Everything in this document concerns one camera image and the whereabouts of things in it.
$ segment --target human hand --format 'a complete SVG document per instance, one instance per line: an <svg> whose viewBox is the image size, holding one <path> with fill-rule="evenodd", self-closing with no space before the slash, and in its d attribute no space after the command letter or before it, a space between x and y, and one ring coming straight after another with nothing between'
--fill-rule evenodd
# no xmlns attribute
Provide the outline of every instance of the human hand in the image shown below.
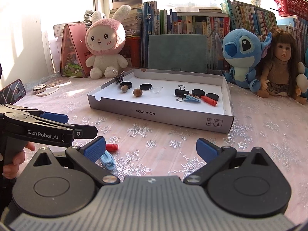
<svg viewBox="0 0 308 231"><path fill-rule="evenodd" d="M265 80L261 80L261 90L266 90L267 89L267 83L269 83L270 81L265 81Z"/></svg>
<svg viewBox="0 0 308 231"><path fill-rule="evenodd" d="M25 146L25 148L35 151L35 146L32 142L28 142L28 144ZM3 166L3 173L2 176L4 176L7 179L13 179L17 176L17 172L19 170L19 165L22 164L25 161L26 154L24 151L19 152L15 157L13 158L13 163Z"/></svg>

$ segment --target cable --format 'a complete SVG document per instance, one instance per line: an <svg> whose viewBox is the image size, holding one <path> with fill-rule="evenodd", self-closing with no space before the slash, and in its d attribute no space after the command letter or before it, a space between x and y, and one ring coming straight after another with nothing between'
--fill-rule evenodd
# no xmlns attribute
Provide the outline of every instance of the cable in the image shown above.
<svg viewBox="0 0 308 231"><path fill-rule="evenodd" d="M54 82L54 83L51 83L51 84L39 84L39 85L36 85L34 86L33 88L33 92L37 95L37 96L47 96L47 95L51 95L52 93L55 93L56 91L59 90L60 86L57 85L57 83L60 83L60 82L63 82L63 80L60 80L60 81L57 81L57 82ZM48 88L52 88L52 87L55 87L56 89L50 91L50 92L47 92L47 93L42 93L44 91L46 91Z"/></svg>

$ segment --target blue gripper pad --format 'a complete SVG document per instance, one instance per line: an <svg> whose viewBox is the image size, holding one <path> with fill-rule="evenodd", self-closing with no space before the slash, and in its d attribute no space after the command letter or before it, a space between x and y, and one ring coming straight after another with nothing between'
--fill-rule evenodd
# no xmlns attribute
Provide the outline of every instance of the blue gripper pad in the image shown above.
<svg viewBox="0 0 308 231"><path fill-rule="evenodd" d="M96 137L94 140L79 149L79 152L92 162L96 162L105 153L105 151L106 141L102 136Z"/></svg>
<svg viewBox="0 0 308 231"><path fill-rule="evenodd" d="M206 163L209 163L221 153L221 148L204 138L199 138L196 143L196 151Z"/></svg>
<svg viewBox="0 0 308 231"><path fill-rule="evenodd" d="M54 122L59 122L59 123L67 123L68 122L68 116L63 115L63 114L44 112L40 115L40 117L47 119L47 120L54 121Z"/></svg>

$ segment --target finger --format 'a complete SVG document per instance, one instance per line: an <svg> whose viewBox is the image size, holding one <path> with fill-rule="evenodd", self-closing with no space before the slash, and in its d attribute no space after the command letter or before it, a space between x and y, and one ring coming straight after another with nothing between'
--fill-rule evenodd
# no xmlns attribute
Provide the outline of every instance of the finger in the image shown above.
<svg viewBox="0 0 308 231"><path fill-rule="evenodd" d="M19 152L17 155L14 156L13 158L13 164L17 165L17 164L21 164L25 161L26 158L26 154L24 151Z"/></svg>
<svg viewBox="0 0 308 231"><path fill-rule="evenodd" d="M33 142L28 142L28 144L25 146L25 148L31 150L31 151L35 151L35 146Z"/></svg>
<svg viewBox="0 0 308 231"><path fill-rule="evenodd" d="M19 164L18 165L8 164L3 166L3 173L7 175L16 175L18 170L19 170Z"/></svg>
<svg viewBox="0 0 308 231"><path fill-rule="evenodd" d="M17 176L17 173L16 174L5 174L5 173L2 173L2 176L11 180L11 179L14 179L16 176Z"/></svg>

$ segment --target smartphone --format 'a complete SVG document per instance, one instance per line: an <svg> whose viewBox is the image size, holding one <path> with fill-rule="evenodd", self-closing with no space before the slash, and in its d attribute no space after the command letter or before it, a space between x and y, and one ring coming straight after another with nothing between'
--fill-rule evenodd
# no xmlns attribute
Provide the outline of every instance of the smartphone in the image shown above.
<svg viewBox="0 0 308 231"><path fill-rule="evenodd" d="M0 91L0 104L11 104L18 102L25 97L26 90L20 79L12 82Z"/></svg>

